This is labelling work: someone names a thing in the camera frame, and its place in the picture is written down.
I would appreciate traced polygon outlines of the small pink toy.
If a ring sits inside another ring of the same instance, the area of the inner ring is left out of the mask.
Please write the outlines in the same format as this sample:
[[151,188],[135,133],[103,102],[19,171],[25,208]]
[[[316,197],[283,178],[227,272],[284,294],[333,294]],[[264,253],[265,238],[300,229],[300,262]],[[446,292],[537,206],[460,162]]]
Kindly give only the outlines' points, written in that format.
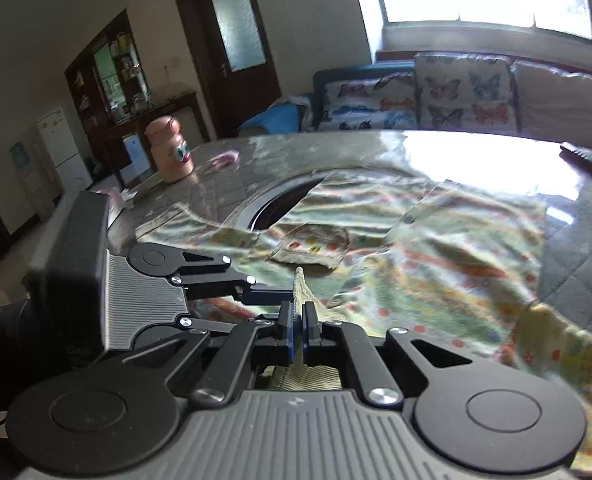
[[224,168],[237,168],[239,164],[239,151],[230,150],[213,156],[209,160],[209,167],[212,170],[219,171]]

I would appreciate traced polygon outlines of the black remote control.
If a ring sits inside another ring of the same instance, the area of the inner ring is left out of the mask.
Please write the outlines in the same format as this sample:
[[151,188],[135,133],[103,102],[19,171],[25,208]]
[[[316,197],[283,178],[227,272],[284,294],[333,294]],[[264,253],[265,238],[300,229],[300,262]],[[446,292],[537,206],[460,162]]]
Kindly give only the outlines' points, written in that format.
[[592,154],[568,142],[561,143],[559,147],[560,157],[563,160],[592,177]]

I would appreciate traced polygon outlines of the upright butterfly print cushion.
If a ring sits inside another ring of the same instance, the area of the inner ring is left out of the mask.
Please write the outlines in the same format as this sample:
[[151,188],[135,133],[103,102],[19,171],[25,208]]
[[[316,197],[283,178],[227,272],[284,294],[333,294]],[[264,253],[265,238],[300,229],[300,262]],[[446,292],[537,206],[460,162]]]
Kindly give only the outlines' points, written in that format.
[[414,58],[414,70],[422,129],[518,132],[508,58],[422,53]]

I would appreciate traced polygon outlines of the dark wooden display cabinet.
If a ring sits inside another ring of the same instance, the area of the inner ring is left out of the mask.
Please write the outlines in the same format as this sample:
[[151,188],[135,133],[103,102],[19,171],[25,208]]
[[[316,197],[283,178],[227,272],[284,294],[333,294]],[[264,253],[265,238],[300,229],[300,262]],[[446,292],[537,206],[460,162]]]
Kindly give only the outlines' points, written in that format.
[[128,13],[121,11],[65,70],[72,101],[98,166],[121,188],[151,177],[156,162],[145,128],[160,116],[189,116],[189,145],[210,140],[195,90],[167,80],[149,86]]

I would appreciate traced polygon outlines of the white refrigerator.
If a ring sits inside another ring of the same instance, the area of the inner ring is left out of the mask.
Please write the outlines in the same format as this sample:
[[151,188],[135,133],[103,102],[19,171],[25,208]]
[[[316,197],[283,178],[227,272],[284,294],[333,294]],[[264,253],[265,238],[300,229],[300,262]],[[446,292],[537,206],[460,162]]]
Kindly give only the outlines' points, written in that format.
[[86,190],[93,180],[61,107],[37,120],[42,143],[66,193]]

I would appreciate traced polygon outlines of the dark wooden door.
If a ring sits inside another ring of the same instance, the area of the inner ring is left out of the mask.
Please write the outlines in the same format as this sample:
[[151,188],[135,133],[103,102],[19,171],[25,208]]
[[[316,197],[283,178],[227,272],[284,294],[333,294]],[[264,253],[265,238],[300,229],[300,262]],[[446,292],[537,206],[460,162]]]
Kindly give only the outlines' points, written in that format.
[[233,138],[280,95],[257,0],[175,0],[215,134]]

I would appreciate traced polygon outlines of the pink cartoon face bottle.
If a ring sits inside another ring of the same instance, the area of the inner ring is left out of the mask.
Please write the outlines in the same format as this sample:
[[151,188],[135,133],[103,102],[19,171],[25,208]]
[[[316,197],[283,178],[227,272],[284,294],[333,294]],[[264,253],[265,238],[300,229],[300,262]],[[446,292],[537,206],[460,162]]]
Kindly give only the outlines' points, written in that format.
[[145,136],[163,182],[174,183],[192,174],[194,164],[191,150],[177,118],[162,116],[153,120],[146,127]]

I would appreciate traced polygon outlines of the colourful patterned child shirt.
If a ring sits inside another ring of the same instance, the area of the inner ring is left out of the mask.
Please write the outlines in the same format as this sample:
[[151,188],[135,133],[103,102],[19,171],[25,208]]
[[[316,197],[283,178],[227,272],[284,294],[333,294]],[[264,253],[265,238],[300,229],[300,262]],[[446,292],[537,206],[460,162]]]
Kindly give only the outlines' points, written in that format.
[[423,178],[326,177],[259,232],[184,204],[138,227],[140,242],[223,252],[234,268],[312,301],[323,321],[393,326],[553,379],[580,396],[592,474],[592,333],[538,299],[545,207]]

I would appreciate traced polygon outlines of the blue sofa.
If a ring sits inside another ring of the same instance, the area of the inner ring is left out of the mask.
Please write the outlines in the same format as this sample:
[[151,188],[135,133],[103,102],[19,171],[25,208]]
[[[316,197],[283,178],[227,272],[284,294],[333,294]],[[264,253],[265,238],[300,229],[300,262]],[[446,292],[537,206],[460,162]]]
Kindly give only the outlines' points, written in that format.
[[244,134],[465,131],[592,148],[592,75],[506,56],[428,52],[410,62],[322,70]]

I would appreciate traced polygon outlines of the black round induction cooktop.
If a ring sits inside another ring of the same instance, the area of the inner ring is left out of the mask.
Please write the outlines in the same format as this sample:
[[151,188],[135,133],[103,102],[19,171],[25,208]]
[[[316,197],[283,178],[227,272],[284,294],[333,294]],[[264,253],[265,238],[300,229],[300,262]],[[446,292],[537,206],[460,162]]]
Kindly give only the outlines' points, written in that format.
[[284,192],[275,194],[258,207],[248,223],[249,229],[262,231],[279,222],[307,194],[323,181],[323,178],[312,179],[302,184],[291,184]]

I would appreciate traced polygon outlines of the plain beige cushion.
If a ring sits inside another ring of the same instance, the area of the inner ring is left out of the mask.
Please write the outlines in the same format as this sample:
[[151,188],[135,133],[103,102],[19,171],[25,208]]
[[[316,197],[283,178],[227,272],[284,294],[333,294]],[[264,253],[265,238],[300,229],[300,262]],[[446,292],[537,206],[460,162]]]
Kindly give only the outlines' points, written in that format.
[[592,75],[524,61],[512,74],[523,136],[592,148]]

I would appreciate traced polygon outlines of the lying butterfly print cushion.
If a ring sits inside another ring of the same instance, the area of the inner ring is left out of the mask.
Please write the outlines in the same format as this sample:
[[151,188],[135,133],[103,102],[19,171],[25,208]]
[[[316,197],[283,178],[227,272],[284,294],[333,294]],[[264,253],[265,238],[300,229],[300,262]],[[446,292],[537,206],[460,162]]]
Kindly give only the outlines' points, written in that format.
[[415,130],[416,80],[410,73],[325,84],[317,130]]

